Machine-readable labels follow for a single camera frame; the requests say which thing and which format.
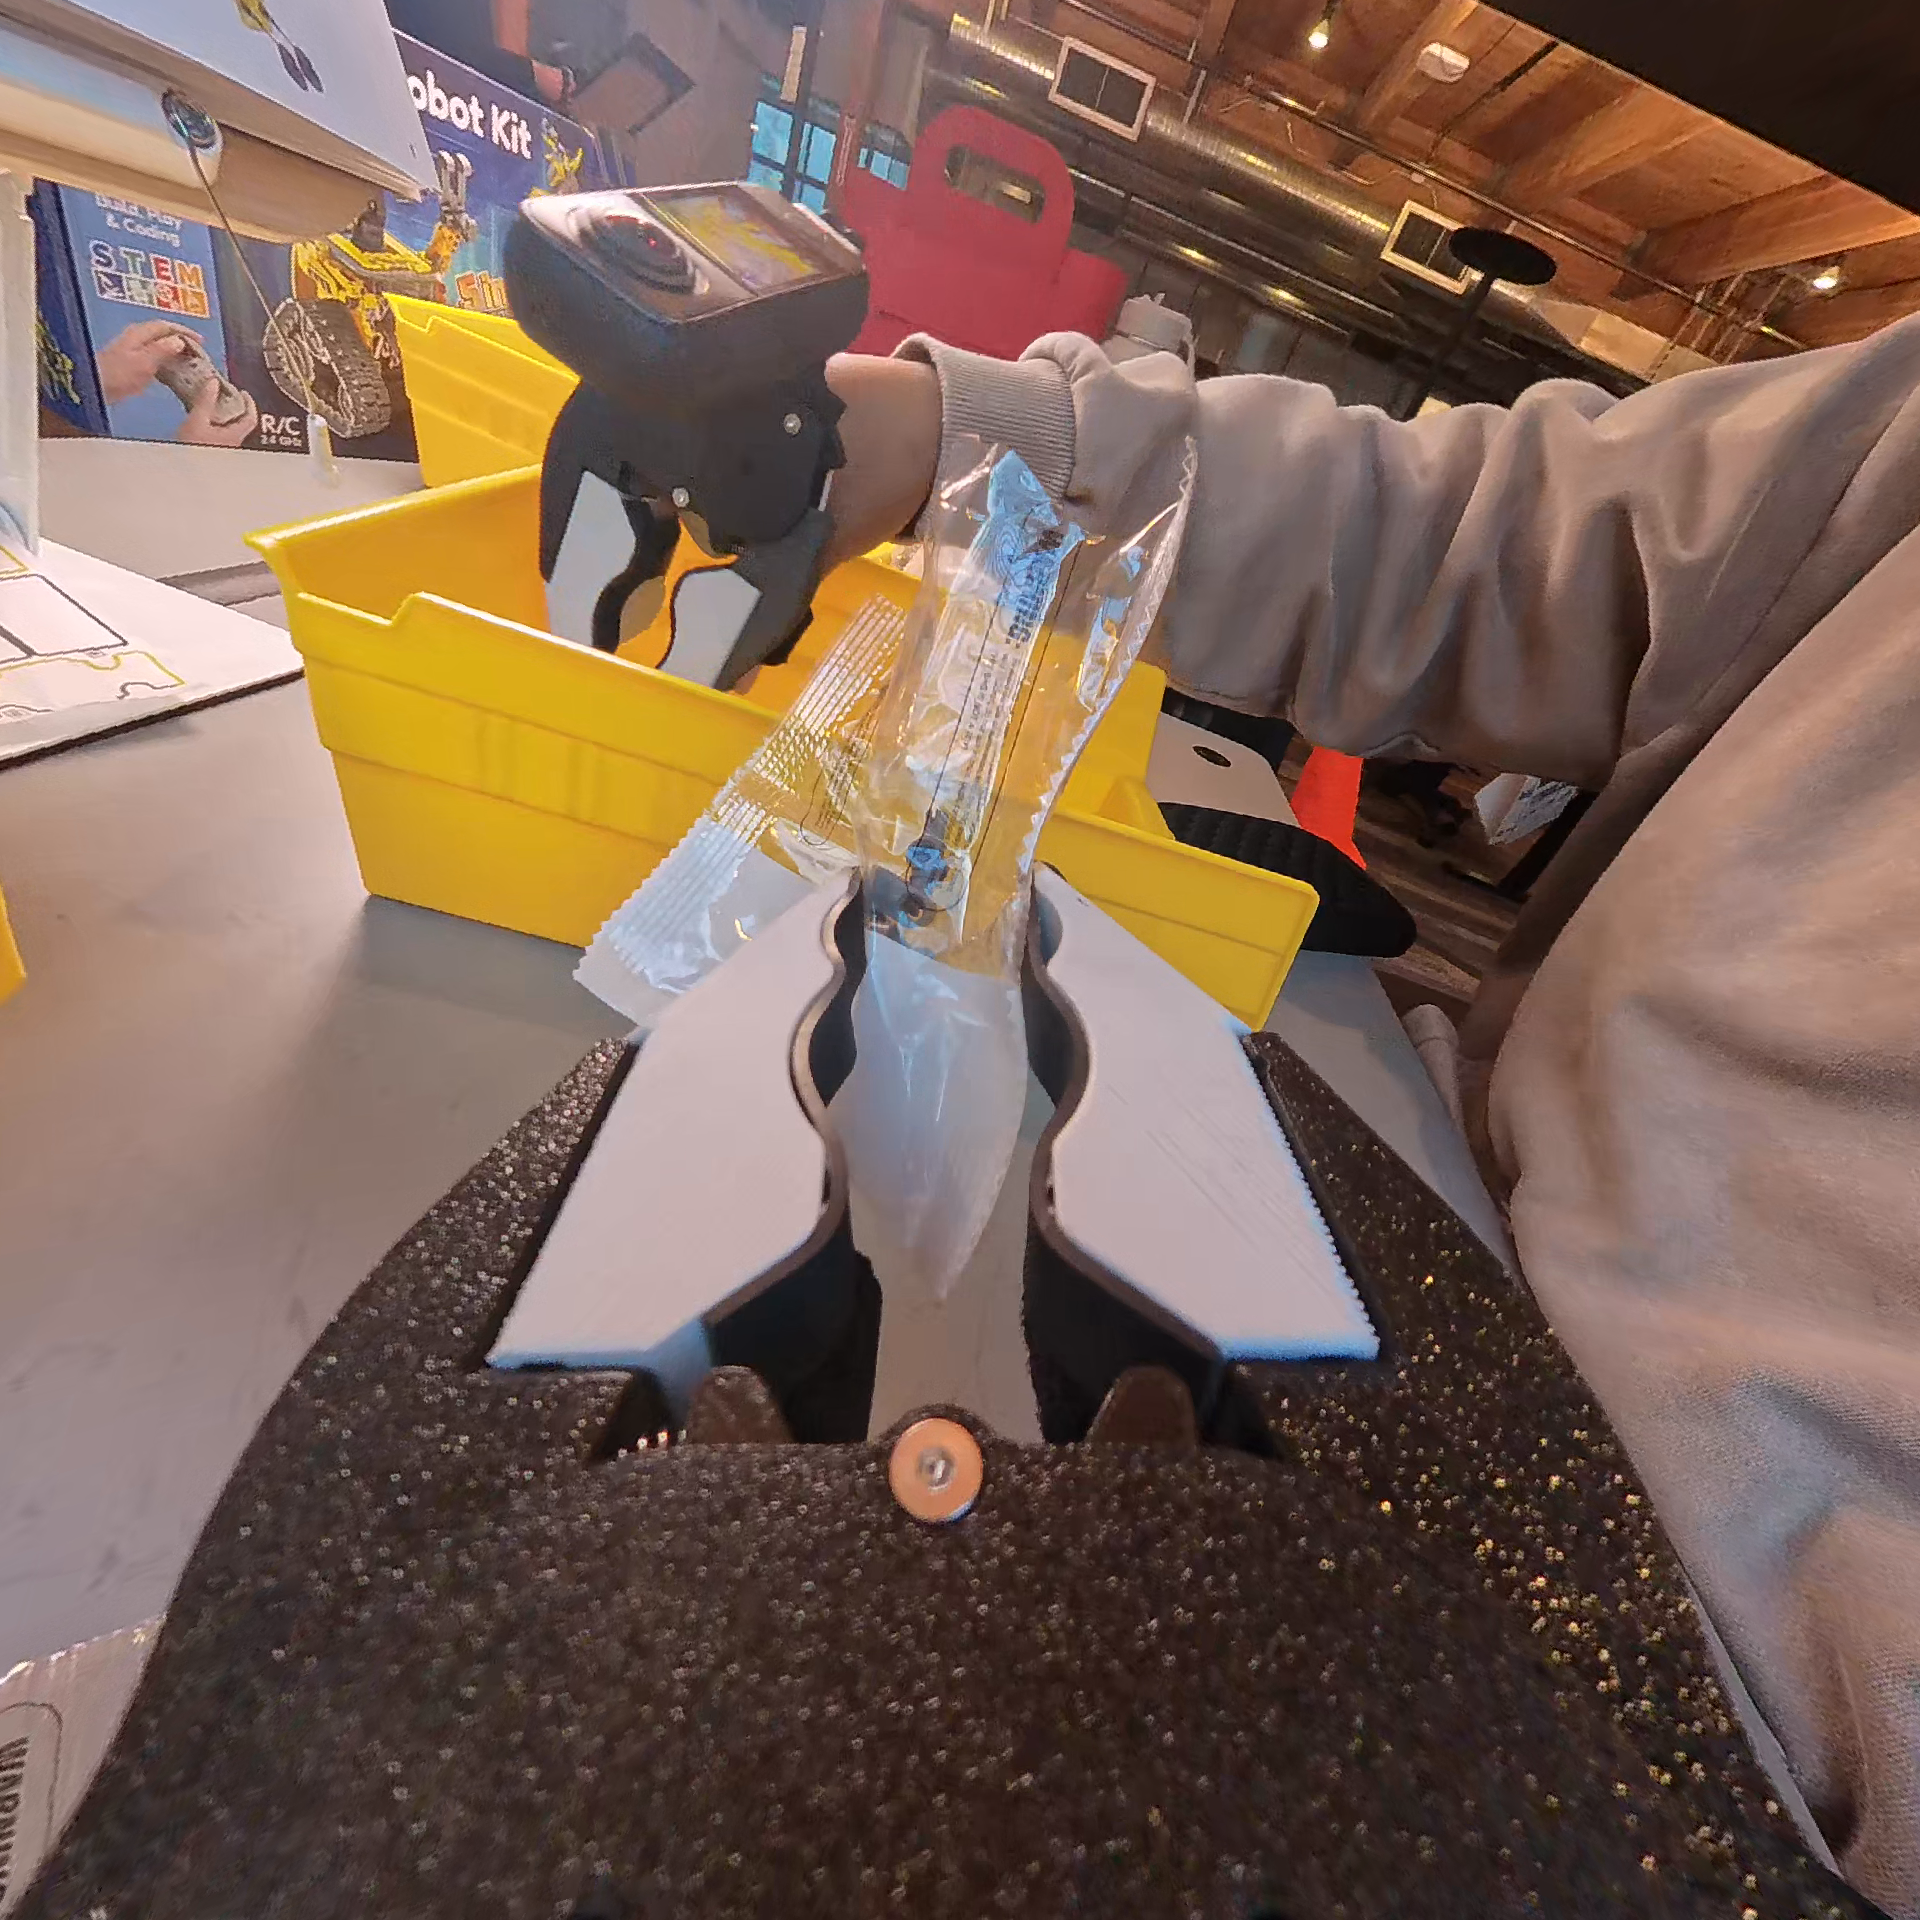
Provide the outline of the clear plastic bag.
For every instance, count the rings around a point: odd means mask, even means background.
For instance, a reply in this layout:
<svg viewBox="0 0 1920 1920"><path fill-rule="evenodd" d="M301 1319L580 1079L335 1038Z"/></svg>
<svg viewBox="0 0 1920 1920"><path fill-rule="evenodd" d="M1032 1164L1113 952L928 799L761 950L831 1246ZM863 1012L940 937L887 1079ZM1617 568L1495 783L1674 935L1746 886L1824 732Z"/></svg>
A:
<svg viewBox="0 0 1920 1920"><path fill-rule="evenodd" d="M2 1678L2 1915L10 1918L112 1750L162 1617Z"/></svg>

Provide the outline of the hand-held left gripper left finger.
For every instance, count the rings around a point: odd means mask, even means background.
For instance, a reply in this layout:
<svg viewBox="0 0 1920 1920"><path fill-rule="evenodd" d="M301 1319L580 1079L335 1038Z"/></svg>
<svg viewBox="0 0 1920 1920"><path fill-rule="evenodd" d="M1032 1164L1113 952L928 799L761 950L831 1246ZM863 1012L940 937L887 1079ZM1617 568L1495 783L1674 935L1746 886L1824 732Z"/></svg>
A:
<svg viewBox="0 0 1920 1920"><path fill-rule="evenodd" d="M781 1411L865 1411L872 1271L828 1107L855 1064L857 883L805 891L615 1064L488 1352L500 1375L743 1368Z"/></svg>

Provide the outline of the black round lamp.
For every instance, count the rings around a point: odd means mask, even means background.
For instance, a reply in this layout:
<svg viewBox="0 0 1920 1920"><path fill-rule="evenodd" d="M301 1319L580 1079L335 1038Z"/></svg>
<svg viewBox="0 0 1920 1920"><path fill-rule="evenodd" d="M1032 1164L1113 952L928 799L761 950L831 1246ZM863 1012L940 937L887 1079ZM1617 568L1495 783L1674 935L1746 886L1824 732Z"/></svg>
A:
<svg viewBox="0 0 1920 1920"><path fill-rule="evenodd" d="M1481 314L1501 287L1525 292L1546 287L1556 262L1525 236L1493 226L1455 226L1447 240L1453 264L1466 275L1455 319L1448 324L1434 368L1452 368L1481 335Z"/></svg>

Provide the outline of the white printed sheet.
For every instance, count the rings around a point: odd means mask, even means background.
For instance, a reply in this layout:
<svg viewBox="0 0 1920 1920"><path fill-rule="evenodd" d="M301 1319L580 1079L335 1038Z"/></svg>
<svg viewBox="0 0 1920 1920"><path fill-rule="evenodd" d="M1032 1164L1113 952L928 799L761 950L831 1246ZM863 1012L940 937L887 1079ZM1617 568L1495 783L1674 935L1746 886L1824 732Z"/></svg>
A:
<svg viewBox="0 0 1920 1920"><path fill-rule="evenodd" d="M4 542L4 766L300 675L270 622L56 542Z"/></svg>

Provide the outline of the black wrist rest pad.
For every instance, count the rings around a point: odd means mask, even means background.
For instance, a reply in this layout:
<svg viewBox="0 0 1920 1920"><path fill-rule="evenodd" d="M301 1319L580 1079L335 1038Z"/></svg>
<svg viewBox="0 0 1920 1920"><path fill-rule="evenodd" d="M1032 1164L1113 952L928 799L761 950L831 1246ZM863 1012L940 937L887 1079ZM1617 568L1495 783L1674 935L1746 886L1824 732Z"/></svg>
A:
<svg viewBox="0 0 1920 1920"><path fill-rule="evenodd" d="M1324 838L1221 808L1161 802L1158 811L1189 848L1311 887L1316 910L1302 937L1308 954L1378 961L1401 958L1416 945L1407 907Z"/></svg>

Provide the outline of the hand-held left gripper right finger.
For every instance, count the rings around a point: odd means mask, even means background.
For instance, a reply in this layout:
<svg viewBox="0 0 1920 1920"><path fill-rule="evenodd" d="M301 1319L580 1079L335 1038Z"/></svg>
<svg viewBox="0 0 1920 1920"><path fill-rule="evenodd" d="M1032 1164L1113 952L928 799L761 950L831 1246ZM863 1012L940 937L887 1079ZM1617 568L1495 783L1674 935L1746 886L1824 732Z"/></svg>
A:
<svg viewBox="0 0 1920 1920"><path fill-rule="evenodd" d="M1055 871L1034 879L1021 993L1050 1104L1023 1249L1038 1400L1103 1401L1158 1368L1222 1401L1244 1364L1381 1360L1256 1034Z"/></svg>

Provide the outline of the orange traffic cone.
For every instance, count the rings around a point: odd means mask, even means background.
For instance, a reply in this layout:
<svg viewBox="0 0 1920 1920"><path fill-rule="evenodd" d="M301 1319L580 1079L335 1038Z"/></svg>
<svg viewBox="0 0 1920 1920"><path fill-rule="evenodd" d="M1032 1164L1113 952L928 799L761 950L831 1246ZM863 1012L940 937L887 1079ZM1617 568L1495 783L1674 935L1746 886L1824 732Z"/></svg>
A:
<svg viewBox="0 0 1920 1920"><path fill-rule="evenodd" d="M1365 870L1354 846L1365 760L1326 747L1309 747L1289 802L1297 827L1304 827L1352 866Z"/></svg>

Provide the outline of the yellow bin with bricks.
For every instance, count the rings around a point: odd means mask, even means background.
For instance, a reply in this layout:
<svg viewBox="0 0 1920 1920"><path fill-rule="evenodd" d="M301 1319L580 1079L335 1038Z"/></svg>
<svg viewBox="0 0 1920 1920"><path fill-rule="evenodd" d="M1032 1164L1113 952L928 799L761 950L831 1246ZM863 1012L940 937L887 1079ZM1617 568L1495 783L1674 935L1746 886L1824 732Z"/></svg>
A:
<svg viewBox="0 0 1920 1920"><path fill-rule="evenodd" d="M509 316L388 299L415 465L430 489L540 466L577 378Z"/></svg>
<svg viewBox="0 0 1920 1920"><path fill-rule="evenodd" d="M574 950L676 846L825 646L916 584L839 568L790 664L750 696L551 639L537 470L254 532L286 607L369 897ZM1304 945L1309 886L1189 848L1148 796L1164 675L1137 665L1078 760L1039 863L1249 1026Z"/></svg>

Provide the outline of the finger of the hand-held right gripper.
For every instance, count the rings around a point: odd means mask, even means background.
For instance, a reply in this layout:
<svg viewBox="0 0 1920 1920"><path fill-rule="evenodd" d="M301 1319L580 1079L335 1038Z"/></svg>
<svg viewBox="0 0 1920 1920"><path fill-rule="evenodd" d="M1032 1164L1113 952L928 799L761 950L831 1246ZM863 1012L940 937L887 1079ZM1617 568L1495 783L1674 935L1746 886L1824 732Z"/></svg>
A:
<svg viewBox="0 0 1920 1920"><path fill-rule="evenodd" d="M668 600L657 673L732 692L790 652L790 590L756 584L744 568L693 568Z"/></svg>
<svg viewBox="0 0 1920 1920"><path fill-rule="evenodd" d="M668 518L647 497L626 497L593 472L580 472L559 518L542 514L542 530L557 532L554 551L542 558L545 630L597 654L617 654L632 622L645 630L649 611L630 616L634 602L657 600L668 564Z"/></svg>

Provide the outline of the person's right hand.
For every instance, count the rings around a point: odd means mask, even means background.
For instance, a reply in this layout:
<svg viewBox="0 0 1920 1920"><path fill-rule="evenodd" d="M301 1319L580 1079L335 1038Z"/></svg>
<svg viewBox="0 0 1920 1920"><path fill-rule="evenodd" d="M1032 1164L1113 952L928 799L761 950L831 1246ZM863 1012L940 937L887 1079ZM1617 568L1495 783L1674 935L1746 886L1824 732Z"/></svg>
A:
<svg viewBox="0 0 1920 1920"><path fill-rule="evenodd" d="M898 540L920 514L942 460L944 396L937 368L920 359L841 353L825 374L844 404L846 452L825 503L822 568L831 571Z"/></svg>

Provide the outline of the beige booklet stand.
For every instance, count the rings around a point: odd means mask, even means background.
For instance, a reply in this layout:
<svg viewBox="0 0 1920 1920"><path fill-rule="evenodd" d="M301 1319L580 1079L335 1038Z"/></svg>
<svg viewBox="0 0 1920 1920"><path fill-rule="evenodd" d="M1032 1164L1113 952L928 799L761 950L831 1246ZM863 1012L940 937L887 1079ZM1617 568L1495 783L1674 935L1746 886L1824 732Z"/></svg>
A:
<svg viewBox="0 0 1920 1920"><path fill-rule="evenodd" d="M372 183L238 128L170 87L56 59L2 80L2 530L10 556L38 546L37 180L213 214L240 234L292 243L364 201Z"/></svg>

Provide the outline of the white air vent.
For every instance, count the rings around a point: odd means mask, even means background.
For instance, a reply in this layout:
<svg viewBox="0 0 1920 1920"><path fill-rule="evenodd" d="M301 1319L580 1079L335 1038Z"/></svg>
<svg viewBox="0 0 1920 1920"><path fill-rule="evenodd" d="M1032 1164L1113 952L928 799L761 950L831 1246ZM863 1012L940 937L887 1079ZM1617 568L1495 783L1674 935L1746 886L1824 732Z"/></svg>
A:
<svg viewBox="0 0 1920 1920"><path fill-rule="evenodd" d="M1381 244L1381 264L1386 272L1407 281L1420 281L1448 298L1463 298L1478 276L1453 254L1457 232L1457 219L1407 200Z"/></svg>
<svg viewBox="0 0 1920 1920"><path fill-rule="evenodd" d="M1050 63L1047 104L1124 143L1137 143L1157 79L1088 42L1063 38Z"/></svg>

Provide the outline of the person's right forearm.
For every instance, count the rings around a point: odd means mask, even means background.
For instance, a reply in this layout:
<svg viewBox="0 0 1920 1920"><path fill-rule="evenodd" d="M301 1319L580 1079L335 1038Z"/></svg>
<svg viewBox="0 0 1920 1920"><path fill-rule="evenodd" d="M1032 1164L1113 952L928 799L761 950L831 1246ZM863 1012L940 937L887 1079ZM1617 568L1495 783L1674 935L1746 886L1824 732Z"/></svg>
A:
<svg viewBox="0 0 1920 1920"><path fill-rule="evenodd" d="M1914 777L1914 321L1415 422L1076 335L898 355L949 441L1021 452L1085 526L1192 481L1161 649L1210 704L1585 788L1721 727L1814 793Z"/></svg>

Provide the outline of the printed toy box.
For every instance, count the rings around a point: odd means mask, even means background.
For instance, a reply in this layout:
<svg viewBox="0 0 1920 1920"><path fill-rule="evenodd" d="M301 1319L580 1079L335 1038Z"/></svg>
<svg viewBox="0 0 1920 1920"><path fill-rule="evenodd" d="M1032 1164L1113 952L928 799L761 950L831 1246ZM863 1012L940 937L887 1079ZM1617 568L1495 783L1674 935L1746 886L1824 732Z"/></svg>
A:
<svg viewBox="0 0 1920 1920"><path fill-rule="evenodd" d="M498 42L498 6L385 6L436 180L290 244L37 183L44 431L118 441L418 456L394 298L509 312L500 252L528 200L624 185L566 115L572 75Z"/></svg>

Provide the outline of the small clear bag white label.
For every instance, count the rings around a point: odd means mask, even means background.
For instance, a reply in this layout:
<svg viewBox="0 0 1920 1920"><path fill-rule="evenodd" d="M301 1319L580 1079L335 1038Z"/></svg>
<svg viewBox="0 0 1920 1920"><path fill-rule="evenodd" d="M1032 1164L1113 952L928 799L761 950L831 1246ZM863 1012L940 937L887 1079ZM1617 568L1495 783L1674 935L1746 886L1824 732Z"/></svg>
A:
<svg viewBox="0 0 1920 1920"><path fill-rule="evenodd" d="M863 975L833 1127L882 1252L937 1299L1017 1146L1039 838L1161 611L1194 466L1192 440L1176 441L1101 518L965 434L918 532L912 611L853 612L577 968L647 1028L805 883L857 880Z"/></svg>

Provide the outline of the grey desk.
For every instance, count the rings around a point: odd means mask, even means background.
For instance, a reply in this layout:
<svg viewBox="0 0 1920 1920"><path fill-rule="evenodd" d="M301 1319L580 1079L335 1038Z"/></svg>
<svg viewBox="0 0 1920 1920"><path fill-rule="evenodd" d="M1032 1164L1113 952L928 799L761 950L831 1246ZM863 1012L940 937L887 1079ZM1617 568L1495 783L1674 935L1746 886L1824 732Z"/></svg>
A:
<svg viewBox="0 0 1920 1920"><path fill-rule="evenodd" d="M4 1672L157 1614L271 1395L608 1024L368 906L303 692L4 776Z"/></svg>

